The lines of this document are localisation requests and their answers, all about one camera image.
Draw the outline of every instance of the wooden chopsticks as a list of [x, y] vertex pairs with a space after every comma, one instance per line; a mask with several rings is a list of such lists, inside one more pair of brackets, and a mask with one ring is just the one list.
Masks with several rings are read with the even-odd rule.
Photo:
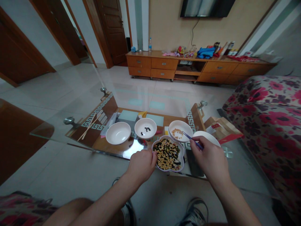
[[87, 131], [93, 126], [93, 124], [99, 119], [99, 117], [101, 116], [102, 114], [100, 114], [98, 117], [97, 117], [97, 119], [95, 119], [95, 121], [93, 122], [93, 123], [91, 123], [89, 126], [88, 126], [88, 128], [87, 128], [87, 130], [81, 135], [81, 137], [77, 140], [77, 141], [79, 141], [81, 138], [82, 139], [84, 139], [84, 136], [86, 135], [86, 133], [87, 133]]

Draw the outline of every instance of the blue cloth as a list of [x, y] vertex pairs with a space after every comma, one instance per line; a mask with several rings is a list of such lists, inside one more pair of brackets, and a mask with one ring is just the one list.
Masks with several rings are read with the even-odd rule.
[[209, 58], [213, 57], [214, 51], [215, 51], [214, 47], [200, 48], [200, 50], [198, 51], [197, 57], [201, 58], [201, 59], [204, 59], [204, 58], [209, 59]]
[[214, 52], [215, 51], [215, 48], [212, 47], [212, 48], [200, 48], [200, 50], [198, 51], [198, 55], [201, 55], [203, 52]]

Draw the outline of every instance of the paper bag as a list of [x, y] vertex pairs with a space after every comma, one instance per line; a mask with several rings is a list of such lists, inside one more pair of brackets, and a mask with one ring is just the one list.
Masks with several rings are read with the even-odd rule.
[[235, 140], [243, 134], [224, 117], [210, 117], [205, 123], [206, 132], [214, 136], [220, 144]]

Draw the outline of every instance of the white plate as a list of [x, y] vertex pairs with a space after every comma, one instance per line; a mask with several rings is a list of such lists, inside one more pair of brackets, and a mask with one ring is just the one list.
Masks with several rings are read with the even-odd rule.
[[110, 144], [118, 145], [127, 141], [131, 135], [131, 127], [125, 122], [117, 122], [110, 126], [106, 133], [106, 139]]
[[190, 126], [183, 122], [183, 121], [180, 121], [180, 120], [175, 120], [173, 122], [171, 122], [169, 124], [169, 134], [171, 135], [171, 137], [176, 140], [176, 141], [179, 141], [179, 142], [188, 142], [189, 139], [188, 137], [186, 137], [184, 134], [181, 135], [180, 133], [175, 133], [175, 136], [178, 137], [178, 139], [176, 139], [173, 135], [172, 135], [172, 131], [174, 129], [179, 129], [179, 130], [182, 130], [184, 131], [188, 136], [192, 137], [193, 136], [193, 132], [192, 132], [192, 129], [190, 128]]
[[158, 143], [158, 142], [160, 142], [160, 140], [162, 140], [162, 139], [168, 139], [168, 140], [170, 140], [172, 143], [175, 143], [175, 144], [179, 147], [180, 152], [179, 152], [179, 155], [178, 155], [178, 161], [181, 163], [181, 166], [182, 166], [182, 167], [181, 167], [179, 170], [172, 170], [172, 169], [163, 170], [163, 169], [161, 169], [161, 168], [156, 164], [157, 167], [158, 167], [161, 171], [164, 171], [164, 172], [167, 172], [167, 171], [180, 172], [180, 171], [184, 168], [184, 158], [183, 158], [183, 156], [184, 156], [185, 151], [184, 151], [183, 146], [182, 146], [179, 142], [174, 141], [170, 136], [164, 135], [164, 136], [160, 137], [159, 140], [157, 140], [157, 141], [155, 141], [155, 142], [153, 143], [151, 149], [153, 150], [155, 144]]
[[138, 120], [135, 124], [135, 133], [141, 139], [148, 140], [152, 138], [157, 132], [157, 125], [154, 120], [150, 118], [142, 118]]
[[194, 134], [193, 134], [194, 137], [198, 137], [198, 136], [204, 136], [205, 138], [207, 138], [207, 140], [209, 140], [211, 143], [217, 145], [220, 147], [220, 144], [218, 142], [218, 140], [212, 136], [210, 133], [207, 133], [205, 131], [196, 131]]

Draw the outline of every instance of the glass tabletop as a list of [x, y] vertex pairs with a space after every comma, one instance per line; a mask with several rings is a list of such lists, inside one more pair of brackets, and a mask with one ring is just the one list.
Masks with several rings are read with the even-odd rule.
[[[149, 90], [139, 86], [111, 86], [103, 90], [101, 82], [78, 97], [62, 98], [57, 104], [61, 110], [47, 119], [30, 134], [45, 139], [75, 145], [84, 150], [108, 154], [114, 157], [130, 159], [131, 155], [142, 149], [151, 148], [154, 141], [163, 135], [169, 135], [168, 126], [174, 120], [186, 122], [193, 132], [205, 131], [203, 118], [209, 116], [200, 110], [200, 97], [191, 96], [191, 92], [178, 90]], [[155, 136], [149, 140], [137, 137], [134, 126], [141, 118], [151, 118], [157, 125]], [[126, 122], [131, 127], [130, 138], [120, 144], [111, 145], [106, 140], [108, 128], [116, 122]], [[184, 168], [170, 175], [190, 176], [206, 180], [191, 153], [190, 143], [181, 143], [184, 147]], [[241, 189], [266, 196], [276, 197], [276, 192], [258, 166], [252, 155], [238, 140], [223, 144], [233, 158], [228, 160], [233, 182]]]

